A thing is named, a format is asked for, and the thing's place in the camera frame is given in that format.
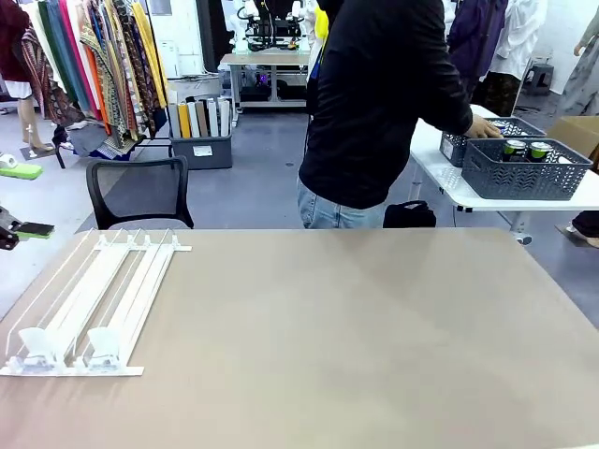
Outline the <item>person's right hand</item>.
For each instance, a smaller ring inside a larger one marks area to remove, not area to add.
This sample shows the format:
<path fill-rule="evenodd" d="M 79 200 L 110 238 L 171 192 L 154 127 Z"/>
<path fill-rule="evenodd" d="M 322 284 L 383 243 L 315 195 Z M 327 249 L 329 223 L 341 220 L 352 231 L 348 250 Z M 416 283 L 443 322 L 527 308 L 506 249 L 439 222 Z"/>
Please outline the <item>person's right hand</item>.
<path fill-rule="evenodd" d="M 468 138 L 501 138 L 502 134 L 495 125 L 474 114 L 472 124 L 465 136 Z"/>

